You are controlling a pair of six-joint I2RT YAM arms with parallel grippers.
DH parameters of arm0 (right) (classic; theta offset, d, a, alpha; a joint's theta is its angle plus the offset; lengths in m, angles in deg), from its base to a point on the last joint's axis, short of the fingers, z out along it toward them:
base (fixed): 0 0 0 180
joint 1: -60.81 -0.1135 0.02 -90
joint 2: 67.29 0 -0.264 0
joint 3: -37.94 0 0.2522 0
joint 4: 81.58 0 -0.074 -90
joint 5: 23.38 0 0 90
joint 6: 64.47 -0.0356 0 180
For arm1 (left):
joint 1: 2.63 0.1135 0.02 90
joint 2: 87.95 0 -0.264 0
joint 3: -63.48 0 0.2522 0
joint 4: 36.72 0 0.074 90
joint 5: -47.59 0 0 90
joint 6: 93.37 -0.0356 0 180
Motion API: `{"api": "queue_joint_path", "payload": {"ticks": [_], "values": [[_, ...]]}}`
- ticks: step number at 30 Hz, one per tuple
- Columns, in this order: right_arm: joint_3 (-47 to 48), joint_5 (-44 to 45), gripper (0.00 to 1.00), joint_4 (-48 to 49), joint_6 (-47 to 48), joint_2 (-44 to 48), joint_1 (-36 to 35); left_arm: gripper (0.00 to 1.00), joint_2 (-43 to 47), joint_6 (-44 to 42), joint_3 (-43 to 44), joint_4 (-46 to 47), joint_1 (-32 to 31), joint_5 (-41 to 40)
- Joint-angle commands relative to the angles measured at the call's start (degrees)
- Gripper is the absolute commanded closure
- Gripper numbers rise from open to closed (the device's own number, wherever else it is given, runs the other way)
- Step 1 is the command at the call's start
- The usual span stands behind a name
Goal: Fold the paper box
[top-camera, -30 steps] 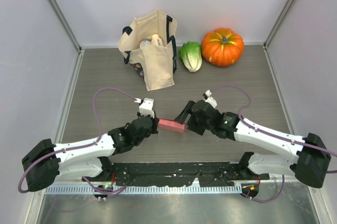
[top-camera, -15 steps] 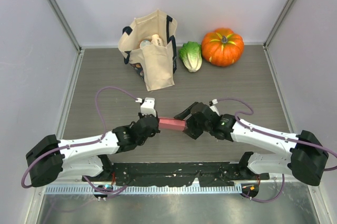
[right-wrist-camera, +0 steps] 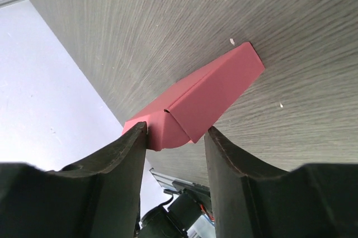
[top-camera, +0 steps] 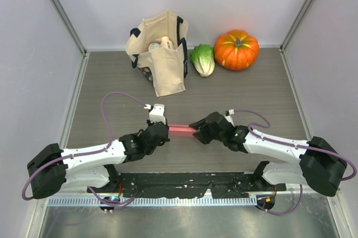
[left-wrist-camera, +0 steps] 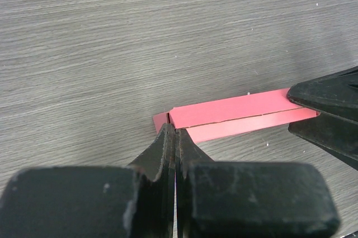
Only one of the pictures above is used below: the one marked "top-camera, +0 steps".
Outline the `pink paper box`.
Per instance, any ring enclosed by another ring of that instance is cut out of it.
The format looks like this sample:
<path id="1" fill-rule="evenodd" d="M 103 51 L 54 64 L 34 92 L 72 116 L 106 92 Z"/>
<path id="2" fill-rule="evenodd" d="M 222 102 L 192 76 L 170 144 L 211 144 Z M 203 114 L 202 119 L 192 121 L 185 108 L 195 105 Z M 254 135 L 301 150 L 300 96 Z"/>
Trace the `pink paper box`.
<path id="1" fill-rule="evenodd" d="M 168 134 L 172 137 L 190 137 L 196 132 L 188 125 L 169 125 Z"/>

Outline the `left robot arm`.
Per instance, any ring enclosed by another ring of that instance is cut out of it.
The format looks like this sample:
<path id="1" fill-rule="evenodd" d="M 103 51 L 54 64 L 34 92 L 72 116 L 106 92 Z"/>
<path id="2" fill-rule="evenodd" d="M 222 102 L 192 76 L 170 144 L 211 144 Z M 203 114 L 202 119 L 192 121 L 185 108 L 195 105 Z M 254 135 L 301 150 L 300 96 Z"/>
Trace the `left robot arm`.
<path id="1" fill-rule="evenodd" d="M 69 187 L 102 188 L 108 193 L 118 189 L 119 179 L 108 167 L 141 160 L 169 141 L 169 127 L 163 122 L 148 122 L 148 127 L 107 144 L 79 149 L 47 145 L 28 164 L 29 180 L 22 191 L 24 200 L 43 199 Z M 30 187 L 32 196 L 26 196 Z"/>

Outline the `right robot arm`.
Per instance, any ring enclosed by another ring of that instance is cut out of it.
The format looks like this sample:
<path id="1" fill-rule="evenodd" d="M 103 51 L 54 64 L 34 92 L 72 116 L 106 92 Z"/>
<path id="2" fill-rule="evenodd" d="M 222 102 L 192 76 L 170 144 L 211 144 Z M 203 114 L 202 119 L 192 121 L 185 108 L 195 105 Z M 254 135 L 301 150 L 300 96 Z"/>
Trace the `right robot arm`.
<path id="1" fill-rule="evenodd" d="M 213 112 L 189 126 L 201 143 L 220 141 L 231 151 L 261 154 L 282 162 L 263 161 L 255 170 L 252 182 L 264 191 L 271 185 L 301 184 L 327 197 L 336 195 L 347 168 L 347 160 L 323 138 L 292 140 L 272 136 L 255 130 L 253 123 L 236 126 L 232 120 L 234 110 L 224 115 Z"/>

